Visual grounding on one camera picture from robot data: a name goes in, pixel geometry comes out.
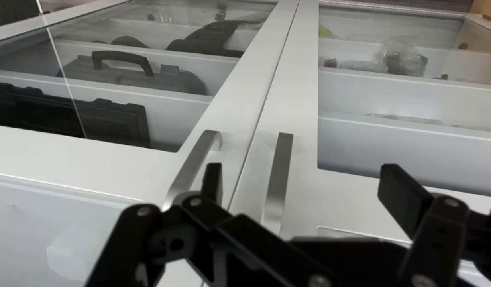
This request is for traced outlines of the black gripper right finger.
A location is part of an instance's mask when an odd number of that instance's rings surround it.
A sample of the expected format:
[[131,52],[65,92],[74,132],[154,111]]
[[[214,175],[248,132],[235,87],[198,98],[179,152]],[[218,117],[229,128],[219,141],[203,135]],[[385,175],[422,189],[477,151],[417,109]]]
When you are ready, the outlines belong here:
[[434,197],[399,165],[383,165],[379,200],[404,234],[414,238]]

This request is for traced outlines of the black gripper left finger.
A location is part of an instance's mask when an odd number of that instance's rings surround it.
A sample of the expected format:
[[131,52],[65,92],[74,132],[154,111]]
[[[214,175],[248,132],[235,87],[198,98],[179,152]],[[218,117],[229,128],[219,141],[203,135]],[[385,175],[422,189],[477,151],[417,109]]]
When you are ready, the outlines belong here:
[[224,187],[222,187],[222,165],[210,163],[206,167],[202,195],[218,205],[222,203]]

